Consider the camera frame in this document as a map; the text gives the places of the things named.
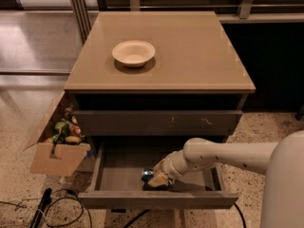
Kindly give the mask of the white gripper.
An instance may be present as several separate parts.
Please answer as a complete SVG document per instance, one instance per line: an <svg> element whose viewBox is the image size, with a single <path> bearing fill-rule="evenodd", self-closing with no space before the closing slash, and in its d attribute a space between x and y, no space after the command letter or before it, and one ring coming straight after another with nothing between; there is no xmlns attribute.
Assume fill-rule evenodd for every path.
<svg viewBox="0 0 304 228"><path fill-rule="evenodd" d="M148 185L152 188L171 186L174 183L173 180L181 178L186 171L187 159L184 157L183 151L174 151L153 167L153 177Z"/></svg>

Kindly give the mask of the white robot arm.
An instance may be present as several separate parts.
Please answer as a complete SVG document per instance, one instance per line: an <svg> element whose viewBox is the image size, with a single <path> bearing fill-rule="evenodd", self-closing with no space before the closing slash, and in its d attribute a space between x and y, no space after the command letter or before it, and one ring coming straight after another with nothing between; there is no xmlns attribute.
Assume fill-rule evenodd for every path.
<svg viewBox="0 0 304 228"><path fill-rule="evenodd" d="M152 187L223 163L265 177L260 228L304 228L304 131L280 142L215 143L192 138L153 169Z"/></svg>

